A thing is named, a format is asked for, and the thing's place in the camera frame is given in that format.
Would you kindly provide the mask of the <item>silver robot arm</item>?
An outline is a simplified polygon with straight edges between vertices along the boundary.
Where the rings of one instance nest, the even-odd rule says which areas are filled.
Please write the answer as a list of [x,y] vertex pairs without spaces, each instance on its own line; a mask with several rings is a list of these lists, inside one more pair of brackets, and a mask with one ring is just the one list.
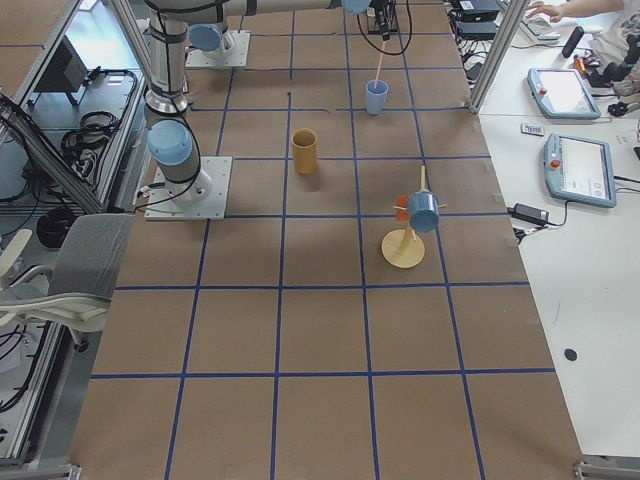
[[236,45],[225,21],[217,24],[192,24],[188,27],[188,37],[191,45],[207,56],[228,54]]
[[146,110],[152,116],[149,151],[164,176],[168,200],[199,201],[210,189],[198,142],[185,119],[185,46],[215,52],[224,48],[229,17],[342,8],[374,12],[382,38],[390,39],[388,1],[148,1],[151,72]]

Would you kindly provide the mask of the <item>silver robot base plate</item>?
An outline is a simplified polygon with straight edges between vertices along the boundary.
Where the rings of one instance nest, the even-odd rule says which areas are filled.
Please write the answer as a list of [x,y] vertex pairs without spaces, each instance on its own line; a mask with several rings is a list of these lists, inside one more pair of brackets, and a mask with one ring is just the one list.
[[225,216],[233,158],[204,156],[201,172],[190,189],[179,194],[177,184],[171,182],[150,192],[150,207],[144,216],[150,221],[221,220]]

